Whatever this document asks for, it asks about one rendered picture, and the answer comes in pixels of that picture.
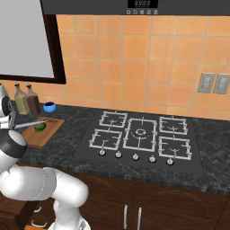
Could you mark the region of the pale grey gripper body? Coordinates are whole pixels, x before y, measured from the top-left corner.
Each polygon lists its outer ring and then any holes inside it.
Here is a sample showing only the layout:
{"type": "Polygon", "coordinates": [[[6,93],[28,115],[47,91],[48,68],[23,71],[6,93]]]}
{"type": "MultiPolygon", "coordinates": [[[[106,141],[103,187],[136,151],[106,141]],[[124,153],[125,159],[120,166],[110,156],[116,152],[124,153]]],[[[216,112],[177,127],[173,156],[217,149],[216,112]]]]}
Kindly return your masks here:
{"type": "Polygon", "coordinates": [[[15,111],[11,111],[9,115],[0,117],[0,129],[14,129],[15,111]]]}

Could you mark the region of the green avocado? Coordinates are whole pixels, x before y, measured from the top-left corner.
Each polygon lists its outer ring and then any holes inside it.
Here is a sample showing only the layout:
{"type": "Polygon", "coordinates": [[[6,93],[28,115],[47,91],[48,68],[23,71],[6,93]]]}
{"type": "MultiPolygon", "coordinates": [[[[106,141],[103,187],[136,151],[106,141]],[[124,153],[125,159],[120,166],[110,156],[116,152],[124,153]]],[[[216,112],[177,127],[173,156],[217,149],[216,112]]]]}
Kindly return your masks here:
{"type": "Polygon", "coordinates": [[[40,124],[36,124],[34,126],[34,129],[35,129],[36,132],[41,132],[41,131],[43,131],[45,129],[45,127],[46,127],[45,123],[40,123],[40,124]]]}

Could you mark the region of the wooden cutting board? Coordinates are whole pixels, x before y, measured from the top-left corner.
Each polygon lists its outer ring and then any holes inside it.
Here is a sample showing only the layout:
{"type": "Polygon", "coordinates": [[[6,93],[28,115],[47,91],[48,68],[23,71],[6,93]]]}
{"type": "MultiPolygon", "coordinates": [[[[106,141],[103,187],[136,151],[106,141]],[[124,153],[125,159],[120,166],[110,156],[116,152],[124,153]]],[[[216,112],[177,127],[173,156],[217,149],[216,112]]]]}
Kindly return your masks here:
{"type": "Polygon", "coordinates": [[[38,118],[38,121],[43,120],[46,122],[46,127],[41,132],[37,132],[34,127],[29,127],[22,132],[23,137],[31,147],[44,147],[65,123],[63,119],[49,117],[38,118]]]}

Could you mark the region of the olive oil bottle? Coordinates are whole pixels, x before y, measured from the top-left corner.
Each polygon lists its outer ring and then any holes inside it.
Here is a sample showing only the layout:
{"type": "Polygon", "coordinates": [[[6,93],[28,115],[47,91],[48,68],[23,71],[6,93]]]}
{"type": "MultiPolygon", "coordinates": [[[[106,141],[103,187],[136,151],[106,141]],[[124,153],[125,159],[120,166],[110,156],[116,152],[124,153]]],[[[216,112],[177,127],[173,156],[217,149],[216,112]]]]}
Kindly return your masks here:
{"type": "Polygon", "coordinates": [[[27,94],[22,91],[19,84],[15,84],[14,86],[16,88],[14,100],[16,102],[18,112],[21,115],[27,115],[30,112],[29,105],[27,103],[27,94]]]}

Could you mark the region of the dark red vinegar bottle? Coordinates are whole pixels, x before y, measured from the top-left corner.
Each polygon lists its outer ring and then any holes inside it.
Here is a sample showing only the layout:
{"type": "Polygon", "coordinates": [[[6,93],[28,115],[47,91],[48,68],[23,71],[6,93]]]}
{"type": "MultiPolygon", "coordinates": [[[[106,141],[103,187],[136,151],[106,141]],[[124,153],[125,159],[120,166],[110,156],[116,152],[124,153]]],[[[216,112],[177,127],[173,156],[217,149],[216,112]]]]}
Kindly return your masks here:
{"type": "Polygon", "coordinates": [[[38,95],[32,90],[31,85],[26,85],[28,89],[27,102],[32,116],[38,116],[41,113],[40,101],[38,95]]]}

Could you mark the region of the blue bowl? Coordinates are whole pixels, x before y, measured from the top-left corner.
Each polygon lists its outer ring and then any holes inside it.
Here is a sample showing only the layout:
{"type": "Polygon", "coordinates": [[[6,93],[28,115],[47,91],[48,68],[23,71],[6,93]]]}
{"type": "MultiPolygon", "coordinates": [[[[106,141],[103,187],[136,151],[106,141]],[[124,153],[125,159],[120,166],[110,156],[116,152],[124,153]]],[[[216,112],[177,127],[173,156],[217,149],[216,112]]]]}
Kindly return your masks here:
{"type": "Polygon", "coordinates": [[[52,113],[56,110],[56,104],[54,102],[45,102],[43,104],[43,110],[47,113],[52,113]]]}

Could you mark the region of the dark framed window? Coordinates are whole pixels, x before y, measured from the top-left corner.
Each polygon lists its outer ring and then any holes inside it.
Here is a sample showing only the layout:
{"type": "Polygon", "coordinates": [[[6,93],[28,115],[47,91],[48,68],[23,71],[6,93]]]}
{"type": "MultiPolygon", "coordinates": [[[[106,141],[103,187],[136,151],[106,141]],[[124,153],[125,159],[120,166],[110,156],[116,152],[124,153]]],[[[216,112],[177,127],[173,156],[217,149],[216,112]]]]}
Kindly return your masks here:
{"type": "Polygon", "coordinates": [[[42,0],[0,0],[0,79],[66,83],[57,18],[42,0]]]}

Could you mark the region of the dark wood drawer front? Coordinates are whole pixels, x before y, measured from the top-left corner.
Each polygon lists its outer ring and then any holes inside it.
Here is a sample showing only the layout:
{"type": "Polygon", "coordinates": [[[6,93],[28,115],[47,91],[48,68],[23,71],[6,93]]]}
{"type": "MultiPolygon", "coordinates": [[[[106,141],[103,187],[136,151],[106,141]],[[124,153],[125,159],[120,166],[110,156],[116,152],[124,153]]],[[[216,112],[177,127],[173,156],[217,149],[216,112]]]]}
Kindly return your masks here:
{"type": "Polygon", "coordinates": [[[0,230],[24,230],[31,226],[32,219],[37,225],[47,222],[44,229],[55,221],[53,199],[43,201],[18,201],[8,199],[0,193],[0,230]],[[41,207],[39,213],[33,211],[41,207]]]}

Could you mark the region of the dark wood cupboard door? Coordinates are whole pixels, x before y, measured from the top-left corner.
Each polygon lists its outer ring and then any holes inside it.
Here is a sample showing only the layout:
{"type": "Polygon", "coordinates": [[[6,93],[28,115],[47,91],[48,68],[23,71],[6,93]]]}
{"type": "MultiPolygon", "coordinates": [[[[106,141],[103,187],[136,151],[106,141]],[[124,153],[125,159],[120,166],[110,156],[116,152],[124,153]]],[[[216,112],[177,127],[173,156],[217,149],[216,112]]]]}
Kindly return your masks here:
{"type": "Polygon", "coordinates": [[[135,183],[134,220],[140,230],[215,230],[228,197],[148,183],[135,183]]]}
{"type": "Polygon", "coordinates": [[[128,205],[127,229],[132,230],[134,183],[120,179],[83,175],[88,200],[80,207],[92,230],[124,230],[124,206],[128,205]]]}

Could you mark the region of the black gas hob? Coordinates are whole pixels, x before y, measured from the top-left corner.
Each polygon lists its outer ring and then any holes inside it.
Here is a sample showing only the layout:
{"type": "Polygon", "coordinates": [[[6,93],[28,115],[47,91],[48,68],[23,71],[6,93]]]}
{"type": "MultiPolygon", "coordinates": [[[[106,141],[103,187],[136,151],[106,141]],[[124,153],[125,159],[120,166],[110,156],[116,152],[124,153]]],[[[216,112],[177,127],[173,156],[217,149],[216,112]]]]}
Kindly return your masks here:
{"type": "Polygon", "coordinates": [[[191,118],[130,111],[99,110],[74,153],[75,159],[148,167],[178,173],[203,173],[191,118]],[[120,151],[121,158],[115,154],[120,151]],[[132,155],[139,159],[134,161],[132,155]],[[155,163],[148,161],[154,156],[155,163]],[[168,165],[167,159],[174,164],[168,165]]]}

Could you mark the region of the black range hood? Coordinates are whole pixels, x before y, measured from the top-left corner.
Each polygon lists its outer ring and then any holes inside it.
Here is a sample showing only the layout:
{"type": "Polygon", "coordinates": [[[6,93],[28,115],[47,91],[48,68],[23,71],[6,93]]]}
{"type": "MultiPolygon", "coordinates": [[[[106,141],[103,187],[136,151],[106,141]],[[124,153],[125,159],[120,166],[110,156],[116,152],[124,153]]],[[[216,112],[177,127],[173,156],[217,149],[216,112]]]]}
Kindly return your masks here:
{"type": "Polygon", "coordinates": [[[230,0],[41,0],[45,14],[230,16],[230,0]]]}

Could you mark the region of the grey wall socket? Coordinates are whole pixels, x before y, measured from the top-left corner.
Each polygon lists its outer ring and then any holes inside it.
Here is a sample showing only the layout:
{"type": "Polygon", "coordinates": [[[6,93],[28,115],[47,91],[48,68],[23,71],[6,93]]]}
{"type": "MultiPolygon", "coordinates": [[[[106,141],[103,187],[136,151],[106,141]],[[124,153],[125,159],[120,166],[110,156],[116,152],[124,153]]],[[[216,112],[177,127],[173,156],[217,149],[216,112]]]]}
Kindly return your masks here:
{"type": "Polygon", "coordinates": [[[214,83],[215,73],[202,73],[199,79],[199,93],[211,93],[214,83]]]}
{"type": "Polygon", "coordinates": [[[229,74],[218,74],[213,93],[226,94],[229,84],[230,84],[229,74]]]}

